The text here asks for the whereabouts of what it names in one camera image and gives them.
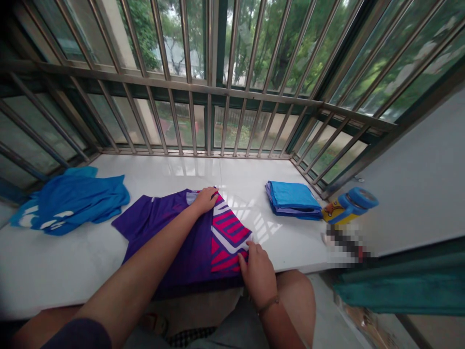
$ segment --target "pink graphic print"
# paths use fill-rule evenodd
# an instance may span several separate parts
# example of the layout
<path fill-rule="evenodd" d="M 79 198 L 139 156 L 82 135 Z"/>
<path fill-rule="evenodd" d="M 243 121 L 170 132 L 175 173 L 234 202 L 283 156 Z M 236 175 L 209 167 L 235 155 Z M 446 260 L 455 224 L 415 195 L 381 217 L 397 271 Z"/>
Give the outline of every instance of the pink graphic print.
<path fill-rule="evenodd" d="M 221 195 L 213 208 L 212 224 L 212 272 L 239 272 L 240 253 L 248 260 L 246 242 L 252 240 L 252 232 L 237 219 Z"/>

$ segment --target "stack of folded clothes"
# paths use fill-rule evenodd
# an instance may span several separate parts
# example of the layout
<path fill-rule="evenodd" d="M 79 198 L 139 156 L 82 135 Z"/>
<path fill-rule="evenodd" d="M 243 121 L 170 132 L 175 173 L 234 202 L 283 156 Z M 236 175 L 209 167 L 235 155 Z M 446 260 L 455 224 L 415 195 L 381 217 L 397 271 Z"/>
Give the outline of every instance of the stack of folded clothes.
<path fill-rule="evenodd" d="M 268 181 L 265 188 L 275 215 L 311 221 L 323 218 L 321 206 L 307 186 L 300 183 Z"/>

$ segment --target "hand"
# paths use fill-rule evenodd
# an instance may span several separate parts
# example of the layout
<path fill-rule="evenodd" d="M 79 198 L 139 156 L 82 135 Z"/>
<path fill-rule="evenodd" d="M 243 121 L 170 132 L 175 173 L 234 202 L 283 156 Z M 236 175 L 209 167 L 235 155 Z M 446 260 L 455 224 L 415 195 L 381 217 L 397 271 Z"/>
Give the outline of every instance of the hand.
<path fill-rule="evenodd" d="M 203 190 L 197 195 L 197 198 L 194 200 L 191 207 L 197 211 L 199 216 L 201 216 L 202 214 L 210 211 L 213 208 L 213 206 L 215 206 L 217 198 L 217 188 L 203 188 Z"/>
<path fill-rule="evenodd" d="M 253 241 L 247 241 L 248 265 L 241 254 L 239 264 L 242 277 L 256 307 L 263 308 L 273 297 L 278 295 L 276 275 L 268 253 Z"/>

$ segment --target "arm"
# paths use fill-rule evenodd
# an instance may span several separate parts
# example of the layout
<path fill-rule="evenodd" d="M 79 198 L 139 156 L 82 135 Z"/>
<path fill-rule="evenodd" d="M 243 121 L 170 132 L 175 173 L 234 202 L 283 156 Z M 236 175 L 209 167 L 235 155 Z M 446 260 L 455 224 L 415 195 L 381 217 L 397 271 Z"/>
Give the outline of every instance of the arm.
<path fill-rule="evenodd" d="M 278 295 L 276 275 L 268 254 L 252 241 L 248 245 L 248 265 L 239 254 L 242 277 L 257 309 L 265 307 Z M 272 348 L 305 349 L 289 315 L 281 302 L 274 303 L 261 312 L 260 320 Z"/>
<path fill-rule="evenodd" d="M 213 208 L 216 188 L 203 189 L 191 206 L 151 238 L 83 305 L 75 318 L 101 323 L 114 348 L 122 347 L 137 325 L 197 219 Z"/>

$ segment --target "blue cloth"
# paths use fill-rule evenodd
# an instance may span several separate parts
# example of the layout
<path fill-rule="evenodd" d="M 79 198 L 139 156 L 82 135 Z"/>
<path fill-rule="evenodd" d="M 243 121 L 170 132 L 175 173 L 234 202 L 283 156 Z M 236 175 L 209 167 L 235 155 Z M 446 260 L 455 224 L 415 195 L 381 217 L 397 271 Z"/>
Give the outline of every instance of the blue cloth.
<path fill-rule="evenodd" d="M 95 178 L 98 169 L 66 170 L 50 180 L 10 219 L 11 225 L 61 236 L 85 222 L 101 223 L 121 213 L 129 203 L 124 175 Z"/>
<path fill-rule="evenodd" d="M 321 206 L 307 186 L 268 181 L 265 188 L 275 215 L 311 221 L 323 218 Z"/>
<path fill-rule="evenodd" d="M 268 181 L 271 186 L 273 205 L 275 207 L 319 209 L 321 206 L 313 197 L 310 189 L 300 183 Z"/>

